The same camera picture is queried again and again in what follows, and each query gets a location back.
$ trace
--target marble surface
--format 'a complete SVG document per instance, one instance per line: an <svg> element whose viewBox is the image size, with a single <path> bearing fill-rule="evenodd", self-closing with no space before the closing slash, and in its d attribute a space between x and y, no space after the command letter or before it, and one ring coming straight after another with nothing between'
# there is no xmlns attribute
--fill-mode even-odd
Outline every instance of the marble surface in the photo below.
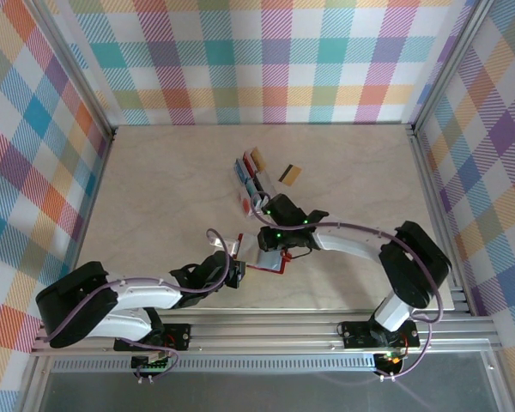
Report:
<svg viewBox="0 0 515 412"><path fill-rule="evenodd" d="M257 233L236 200L234 159L258 146L278 191L309 213L323 209L386 231L413 220L433 230L403 126L241 125L121 127L79 264L100 260L118 276L160 276L212 253L205 236ZM303 169L291 187L277 180ZM284 275L248 270L198 307L371 310L391 290L383 269L358 257L315 251ZM442 296L452 308L445 285Z"/></svg>

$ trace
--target cable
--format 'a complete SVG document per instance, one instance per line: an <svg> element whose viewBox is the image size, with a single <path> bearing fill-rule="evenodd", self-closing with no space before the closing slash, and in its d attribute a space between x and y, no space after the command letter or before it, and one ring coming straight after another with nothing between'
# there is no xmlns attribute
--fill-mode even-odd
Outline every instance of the cable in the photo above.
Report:
<svg viewBox="0 0 515 412"><path fill-rule="evenodd" d="M257 191L256 193L253 194L253 196L251 197L251 201L250 201L251 211L254 214L254 216L256 216L256 218L259 221L261 221L262 223L264 223L265 225L267 225L269 227L272 227L277 230L288 230L288 231L307 229L309 227L345 227L348 229L354 229L354 230L358 230L358 231L365 232L365 233L371 233L371 234L386 238L388 240L391 240L391 241L397 243L415 260L415 262L420 267L420 270L423 272L427 281L429 282L431 289L433 290L433 294L435 296L435 299L437 300L437 307L439 308L439 312L437 313L436 318L433 318L433 319L430 319L426 316L416 316L416 315L411 316L412 319L414 319L416 321L424 322L425 324L427 324L427 329L428 329L427 340L426 340L426 344L425 344L423 350L420 352L420 354L418 355L418 357L416 358L414 363L412 365L410 365L404 371L398 373L396 376L397 377L404 376L407 373L413 371L415 369L415 367L418 366L418 364L421 362L421 360L425 356L425 354L427 352L427 348L429 347L429 343L431 342L431 338L433 337L433 329L432 329L431 325L438 323L443 318L443 313L445 311L445 308L443 306L443 300L440 297L439 288L437 288L437 284L435 283L435 280L433 279L433 277L431 276L431 273L427 269L427 266L421 261L420 257L417 255L417 253L415 251L413 251L412 248L410 248L410 246L408 246L406 243L404 243L399 238L393 236L392 234L382 232L381 230L375 229L372 227L355 225L353 223L345 223L345 222L339 221L339 222L308 223L308 224L302 224L302 225L297 225L297 226L276 225L275 223L266 221L256 210L256 207L254 206L254 197L257 197L257 196L264 197L264 198L267 197L268 201L271 199L271 196L264 191ZM387 377L392 377L393 379L395 378L395 376L391 376L387 373L383 373L383 374Z"/></svg>
<svg viewBox="0 0 515 412"><path fill-rule="evenodd" d="M126 339L124 337L121 337L119 339L121 341L124 341L124 342L128 343L130 346L137 346L138 348L143 348L143 349L160 350L161 352L165 352L165 353L169 352L170 354L174 354L175 355L175 361L173 362L172 365L167 367L166 370L160 372L154 378L152 378L150 376L148 377L148 380L149 380L149 382L151 384L154 381L156 381L156 380L162 378L163 376L165 376L167 373L171 372L172 369L174 369L178 365L178 362L179 362L179 352L177 350L173 349L173 348L167 348L167 347L163 348L161 346L147 345L145 343L139 343L139 342L131 341L130 339ZM140 371L141 371L141 366L137 367L137 369L136 369L136 376L139 379L139 383L141 384L142 383L142 376L140 374Z"/></svg>
<svg viewBox="0 0 515 412"><path fill-rule="evenodd" d="M213 233L217 237L217 239L221 243L221 247L225 251L225 266L223 268L223 273L221 274L221 278L216 283L214 283L213 285L210 285L210 286L208 286L206 288L202 288L202 289L182 288L179 285L174 285L172 283L164 282L162 279L155 279L155 278L152 278L152 277L131 277L131 278L128 278L128 279L121 279L121 280L105 283L104 285L99 286L98 288L96 288L92 292L90 292L88 295L86 295L84 297L84 299L82 299L78 303L78 305L76 305L75 308L67 315L67 317L63 320L63 322L61 322L61 324L59 324L59 326L50 335L48 335L48 336L46 336L44 338L44 342L49 342L51 339L53 339L59 333L61 333L61 331L63 329L65 329L65 327L70 323L70 321L73 319L73 317L76 316L76 314L96 294L98 294L100 291L102 291L104 289L107 289L107 288L111 288L111 287L114 287L114 286L125 286L125 285L129 285L129 284L133 284L133 285L137 285L137 286L142 286L142 285L149 284L149 285L155 286L156 283L158 282L159 286L165 286L165 287L168 287L168 288L171 288L171 289L174 289L174 290L178 290L179 292L186 292L186 293L190 293L190 294L204 294L204 293L216 290L217 288L219 288L223 284L223 282L227 278L227 274L229 273L229 266L231 264L231 260L230 260L230 257L228 255L228 253L227 253L227 244L225 243L225 240L222 238L222 236L215 229L210 228L210 229L208 229L206 231L206 236L208 236L208 238L209 238L209 234L210 233Z"/></svg>

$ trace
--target gray floor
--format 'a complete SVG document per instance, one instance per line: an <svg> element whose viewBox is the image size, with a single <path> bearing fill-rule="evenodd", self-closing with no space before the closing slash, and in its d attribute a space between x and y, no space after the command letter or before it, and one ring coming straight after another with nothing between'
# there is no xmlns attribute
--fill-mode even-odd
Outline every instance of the gray floor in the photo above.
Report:
<svg viewBox="0 0 515 412"><path fill-rule="evenodd" d="M411 374L172 373L138 385L130 373L54 373L42 411L495 411L480 354L430 354Z"/></svg>

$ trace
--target beige marble table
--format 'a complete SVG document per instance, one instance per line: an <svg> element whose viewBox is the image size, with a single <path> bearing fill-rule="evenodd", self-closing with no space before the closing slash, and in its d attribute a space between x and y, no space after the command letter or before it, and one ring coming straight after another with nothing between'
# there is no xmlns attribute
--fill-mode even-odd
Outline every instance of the beige marble table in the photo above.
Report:
<svg viewBox="0 0 515 412"><path fill-rule="evenodd" d="M433 235L407 137L394 125L121 127L112 145L79 264L100 260L118 276L160 276L212 253L205 231L257 233L243 216L234 159L258 146L278 191L305 212L392 231L405 220ZM303 169L291 186L276 181ZM284 275L248 270L198 307L371 310L390 290L383 269L339 252L315 251ZM442 289L453 308L448 287Z"/></svg>

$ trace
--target purple cable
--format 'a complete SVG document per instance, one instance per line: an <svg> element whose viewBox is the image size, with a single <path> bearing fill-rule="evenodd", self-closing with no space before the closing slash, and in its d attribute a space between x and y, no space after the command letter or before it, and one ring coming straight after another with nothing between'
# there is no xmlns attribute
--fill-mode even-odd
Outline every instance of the purple cable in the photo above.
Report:
<svg viewBox="0 0 515 412"><path fill-rule="evenodd" d="M230 265L231 261L229 259L229 255L227 253L227 244L225 243L225 240L222 238L222 236L215 229L212 229L212 228L208 229L206 231L206 235L208 237L209 237L209 233L213 233L217 237L217 239L219 239L219 241L221 243L221 247L225 251L225 267L223 268L223 273L221 274L220 280L217 281L216 283L214 283L213 285L210 285L210 286L208 286L206 288L202 288L202 289L182 288L179 285L174 285L172 283L164 282L161 279L155 279L152 277L131 277L128 279L120 279L117 281L108 282L108 283L101 285L98 288L94 289L84 299L82 299L78 303L78 305L76 305L75 308L69 313L69 315L67 315L67 317L64 319L64 321L61 322L61 324L50 335L48 335L44 338L44 342L49 342L51 339L56 337L63 329L65 329L65 327L70 323L70 321L73 319L73 317L76 316L76 314L101 290L120 285L121 283L123 285L133 284L133 285L142 286L142 285L148 285L148 284L156 285L156 283L158 282L158 284L160 286L166 286L171 289L178 290L179 292L187 292L190 294L204 294L206 292L211 292L213 290L216 290L217 288L219 288L222 285L222 283L227 278L227 274L229 272L229 265Z"/></svg>
<svg viewBox="0 0 515 412"><path fill-rule="evenodd" d="M397 377L404 376L407 373L409 373L410 371L414 370L414 368L418 366L418 364L421 362L421 360L425 356L425 354L427 352L427 348L429 347L429 343L431 342L431 338L433 337L433 329L432 329L431 325L438 323L443 318L443 313L444 313L444 310L445 310L445 308L443 306L443 300L440 297L439 288L437 288L437 284L435 283L435 280L431 276L431 273L427 269L427 266L421 261L420 257L415 253L415 251L413 251L412 248L410 248L410 246L408 246L406 243L404 243L402 240L396 238L392 234L382 232L381 230L374 229L372 227L355 225L353 223L344 223L344 222L340 221L340 222L308 223L308 224L298 225L298 226L280 226L280 225L276 225L274 223L266 221L261 215L259 215L258 211L256 210L256 207L254 206L254 198L256 196L267 197L268 201L271 199L271 197L269 196L268 193L266 193L264 191L258 191L258 192L253 194L253 196L251 197L251 201L250 201L251 211L253 212L254 216L256 216L256 218L259 221L261 221L262 223L264 223L265 225L267 225L269 227L272 227L272 228L277 229L277 230L301 230L301 229L306 229L306 228L309 228L309 227L345 227L345 228L348 228L348 229L359 230L361 232L372 233L372 234L381 236L383 238L386 238L388 240L394 241L395 243L400 245L415 260L415 262L418 264L418 266L420 267L421 271L423 272L423 274L427 278L427 281L429 282L429 285L431 286L431 289L433 290L433 294L435 295L435 299L437 300L437 306L439 307L439 312L437 313L437 317L434 318L434 319L430 319L430 318L427 318L425 316L423 316L423 317L421 317L421 316L412 316L411 317L412 319L414 319L416 321L424 322L424 323L427 324L428 333L427 333L426 344L425 344L423 350L420 352L420 354L416 358L415 362L412 365L410 365L406 370L398 373L396 376Z"/></svg>
<svg viewBox="0 0 515 412"><path fill-rule="evenodd" d="M173 362L172 365L170 365L168 368L166 368L166 370L160 372L154 378L150 378L149 377L149 381L151 383L154 380L158 380L158 379L162 378L167 373L171 372L172 369L174 369L178 365L178 362L179 362L179 352L177 350L173 349L173 348L167 348L167 347L163 348L161 346L147 345L145 343L139 343L139 342L131 341L130 339L126 339L124 337L121 337L120 340L128 343L130 346L137 346L138 348L143 348L143 349L160 350L161 352L169 352L170 354L175 354L175 361ZM142 381L141 381L140 371L141 371L141 367L137 367L137 369L136 369L136 376L140 379L139 382L141 383Z"/></svg>

